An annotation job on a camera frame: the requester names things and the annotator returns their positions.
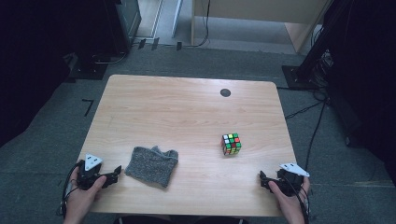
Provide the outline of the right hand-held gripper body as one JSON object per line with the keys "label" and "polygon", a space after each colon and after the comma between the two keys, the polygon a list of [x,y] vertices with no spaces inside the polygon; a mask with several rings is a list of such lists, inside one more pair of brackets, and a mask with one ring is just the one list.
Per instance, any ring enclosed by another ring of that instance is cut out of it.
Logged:
{"label": "right hand-held gripper body", "polygon": [[309,177],[310,174],[297,163],[281,163],[279,167],[274,182],[285,195],[293,196],[297,194],[301,189],[304,178]]}

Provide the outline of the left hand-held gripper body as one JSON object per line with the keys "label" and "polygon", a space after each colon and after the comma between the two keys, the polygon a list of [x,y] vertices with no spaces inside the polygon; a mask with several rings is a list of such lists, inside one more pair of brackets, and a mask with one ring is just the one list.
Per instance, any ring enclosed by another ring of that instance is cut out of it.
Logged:
{"label": "left hand-held gripper body", "polygon": [[90,189],[95,181],[101,176],[99,174],[102,159],[90,153],[85,155],[85,159],[81,160],[78,164],[78,187],[83,190]]}

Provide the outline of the grey fluffy cloth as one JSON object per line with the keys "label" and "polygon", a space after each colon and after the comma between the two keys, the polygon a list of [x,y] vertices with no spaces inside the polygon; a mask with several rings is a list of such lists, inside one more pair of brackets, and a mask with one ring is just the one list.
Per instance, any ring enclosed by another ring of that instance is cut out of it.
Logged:
{"label": "grey fluffy cloth", "polygon": [[124,173],[129,177],[167,188],[177,164],[178,152],[173,149],[162,152],[157,146],[135,147]]}

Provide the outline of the multicoloured puzzle cube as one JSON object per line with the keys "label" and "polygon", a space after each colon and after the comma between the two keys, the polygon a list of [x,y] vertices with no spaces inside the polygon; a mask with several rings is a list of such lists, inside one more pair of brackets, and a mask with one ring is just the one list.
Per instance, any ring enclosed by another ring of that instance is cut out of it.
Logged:
{"label": "multicoloured puzzle cube", "polygon": [[224,155],[236,155],[242,144],[238,133],[227,133],[221,138],[221,147]]}

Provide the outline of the person's right hand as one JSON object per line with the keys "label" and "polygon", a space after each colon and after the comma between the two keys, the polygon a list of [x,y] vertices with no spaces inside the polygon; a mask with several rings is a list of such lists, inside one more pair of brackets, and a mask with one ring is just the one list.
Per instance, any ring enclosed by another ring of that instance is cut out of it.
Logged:
{"label": "person's right hand", "polygon": [[310,181],[308,177],[304,178],[302,188],[297,196],[288,197],[282,193],[274,181],[269,183],[270,190],[275,194],[278,201],[278,208],[284,217],[303,217],[305,212],[301,204],[308,201],[308,191],[310,188]]}

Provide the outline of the person's left hand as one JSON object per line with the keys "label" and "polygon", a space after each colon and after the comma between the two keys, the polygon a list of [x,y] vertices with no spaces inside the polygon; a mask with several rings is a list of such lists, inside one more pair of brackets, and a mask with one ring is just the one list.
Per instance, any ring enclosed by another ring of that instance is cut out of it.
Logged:
{"label": "person's left hand", "polygon": [[106,182],[106,177],[99,177],[90,189],[76,188],[67,198],[65,217],[85,217],[92,208],[94,201],[98,199],[98,192]]}

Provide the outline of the angled black tape mark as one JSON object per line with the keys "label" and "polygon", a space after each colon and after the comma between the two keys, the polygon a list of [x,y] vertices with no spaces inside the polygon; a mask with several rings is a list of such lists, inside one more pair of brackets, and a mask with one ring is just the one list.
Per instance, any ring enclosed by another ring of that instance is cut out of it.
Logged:
{"label": "angled black tape mark", "polygon": [[81,101],[89,104],[87,109],[86,109],[86,112],[84,113],[84,117],[87,117],[88,114],[91,111],[91,108],[92,108],[92,105],[94,103],[94,100],[93,99],[82,99]]}

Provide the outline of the person's dark clothing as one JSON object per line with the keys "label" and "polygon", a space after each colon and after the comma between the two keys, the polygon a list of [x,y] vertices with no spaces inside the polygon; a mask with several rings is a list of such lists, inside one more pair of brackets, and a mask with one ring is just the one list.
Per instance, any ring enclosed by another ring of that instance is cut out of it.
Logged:
{"label": "person's dark clothing", "polygon": [[113,224],[249,224],[249,222],[241,217],[155,217],[131,215],[117,217]]}

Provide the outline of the black flat stand base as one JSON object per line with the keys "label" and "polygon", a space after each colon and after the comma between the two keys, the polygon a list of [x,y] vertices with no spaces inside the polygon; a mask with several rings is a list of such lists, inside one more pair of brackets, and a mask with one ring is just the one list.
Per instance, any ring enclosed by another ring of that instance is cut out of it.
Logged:
{"label": "black flat stand base", "polygon": [[97,62],[91,55],[74,55],[69,78],[102,80],[107,68],[106,63]]}

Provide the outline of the dark curtain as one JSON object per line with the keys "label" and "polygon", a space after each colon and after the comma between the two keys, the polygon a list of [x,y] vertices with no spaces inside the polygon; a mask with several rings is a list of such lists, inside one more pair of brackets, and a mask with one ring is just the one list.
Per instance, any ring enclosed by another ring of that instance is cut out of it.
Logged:
{"label": "dark curtain", "polygon": [[66,54],[93,64],[105,17],[105,0],[0,0],[0,147],[66,80]]}
{"label": "dark curtain", "polygon": [[335,3],[346,10],[331,30],[327,79],[358,117],[355,137],[396,181],[396,0]]}

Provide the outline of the black metal stand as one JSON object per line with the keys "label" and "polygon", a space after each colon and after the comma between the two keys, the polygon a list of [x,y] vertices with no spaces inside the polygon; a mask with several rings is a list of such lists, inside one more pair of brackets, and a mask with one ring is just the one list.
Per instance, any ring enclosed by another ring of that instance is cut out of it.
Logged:
{"label": "black metal stand", "polygon": [[312,49],[306,55],[300,66],[282,66],[284,77],[290,90],[318,90],[315,82],[314,69],[324,52],[335,42],[337,36],[347,32],[349,24],[347,14],[355,0],[336,0],[331,4],[331,14],[327,16],[327,23]]}

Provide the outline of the black cabinet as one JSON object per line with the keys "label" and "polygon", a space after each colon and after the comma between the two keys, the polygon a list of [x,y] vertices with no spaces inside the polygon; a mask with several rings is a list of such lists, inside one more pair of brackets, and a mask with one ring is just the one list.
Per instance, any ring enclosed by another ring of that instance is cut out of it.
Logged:
{"label": "black cabinet", "polygon": [[106,13],[117,53],[128,53],[141,22],[137,0],[104,0]]}

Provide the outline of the white upright board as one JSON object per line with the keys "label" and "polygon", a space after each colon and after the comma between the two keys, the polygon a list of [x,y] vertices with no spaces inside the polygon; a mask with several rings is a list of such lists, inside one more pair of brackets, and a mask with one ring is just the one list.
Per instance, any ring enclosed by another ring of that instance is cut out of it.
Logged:
{"label": "white upright board", "polygon": [[179,17],[182,5],[183,5],[183,0],[177,0],[177,6],[176,6],[174,18],[173,18],[173,25],[172,25],[172,34],[171,34],[172,38],[174,38],[176,35],[178,17]]}

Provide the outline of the light wooden desk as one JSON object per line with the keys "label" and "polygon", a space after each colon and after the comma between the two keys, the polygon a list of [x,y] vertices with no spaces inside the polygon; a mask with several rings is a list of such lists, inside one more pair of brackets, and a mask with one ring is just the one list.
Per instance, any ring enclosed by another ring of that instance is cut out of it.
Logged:
{"label": "light wooden desk", "polygon": [[209,16],[224,19],[283,22],[296,52],[305,42],[333,0],[192,0],[191,43],[194,43],[195,18]]}

